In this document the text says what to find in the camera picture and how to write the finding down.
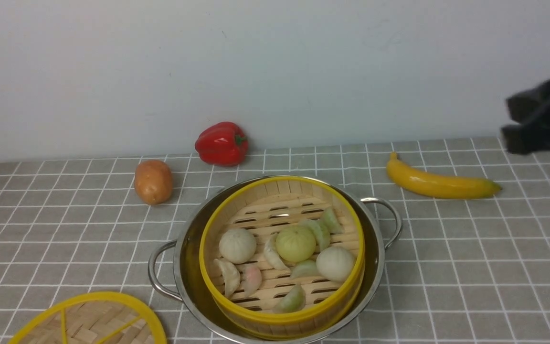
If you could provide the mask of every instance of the stainless steel pot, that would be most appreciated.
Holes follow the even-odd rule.
[[[193,216],[190,217],[190,220],[186,223],[185,228],[181,233],[179,233],[179,238],[177,240],[167,242],[157,248],[151,254],[148,261],[148,276],[150,278],[150,283],[155,290],[157,290],[157,292],[167,296],[168,298],[173,298],[183,302],[192,315],[194,315],[203,325],[207,326],[208,329],[221,337],[227,338],[239,344],[263,344],[268,341],[245,333],[245,331],[236,326],[233,322],[226,318],[222,311],[220,311],[213,298],[210,296],[209,291],[205,286],[205,281],[203,281],[199,270],[199,260],[197,259],[199,256],[199,242],[201,241],[201,235],[203,234],[203,229],[205,228],[209,217],[223,200],[245,185],[267,177],[271,176],[249,179],[244,182],[236,183],[230,187],[225,187],[216,195],[212,196],[212,198],[199,205]],[[349,201],[349,203],[351,203],[352,207],[358,214],[362,228],[364,229],[364,236],[366,240],[366,266],[364,269],[362,287],[360,288],[360,293],[358,294],[358,297],[356,298],[356,301],[351,307],[349,313],[334,326],[307,337],[295,340],[279,341],[278,343],[307,344],[315,342],[338,331],[356,318],[356,316],[358,316],[358,314],[360,314],[360,312],[363,311],[367,304],[371,301],[373,296],[375,296],[375,292],[381,282],[381,276],[385,265],[385,250],[396,239],[398,239],[400,232],[402,231],[402,218],[400,217],[399,212],[391,203],[389,203],[389,201],[374,197],[359,199],[345,190],[339,189],[338,187],[328,183],[325,184],[340,192]],[[382,204],[393,213],[396,222],[396,230],[393,237],[391,237],[387,244],[384,244],[383,242],[378,221],[375,217],[373,217],[373,215],[371,215],[365,203]],[[177,291],[164,287],[164,285],[162,285],[162,283],[158,280],[156,271],[157,259],[163,252],[171,248],[175,249],[173,258],[173,272]]]

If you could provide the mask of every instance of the gray checkered tablecloth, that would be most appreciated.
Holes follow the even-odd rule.
[[[391,150],[412,166],[486,176],[504,190],[472,201],[403,191],[386,176]],[[132,180],[154,158],[173,170],[175,190],[148,207]],[[148,303],[171,342],[223,343],[153,291],[148,257],[222,186],[289,172],[386,198],[405,218],[376,297],[324,342],[550,343],[550,152],[508,155],[496,138],[266,150],[236,168],[190,154],[0,163],[0,343],[53,303],[97,290]],[[391,215],[376,211],[387,236]],[[170,259],[159,276],[172,285]]]

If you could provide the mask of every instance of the fake fruit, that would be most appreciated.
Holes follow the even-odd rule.
[[[247,136],[233,122],[220,122],[199,135],[194,149],[205,163],[235,166],[242,163],[247,153]]]
[[[400,161],[396,152],[390,153],[386,172],[401,188],[434,198],[486,198],[502,190],[500,185],[485,178],[444,176],[417,170]]]

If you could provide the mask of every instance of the bell pepper stem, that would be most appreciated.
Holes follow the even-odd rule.
[[[247,141],[247,137],[242,137],[241,135],[235,135],[235,143],[239,146],[243,141]]]

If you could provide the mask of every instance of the white wall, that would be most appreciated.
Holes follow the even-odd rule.
[[[550,0],[0,1],[0,160],[496,135]]]

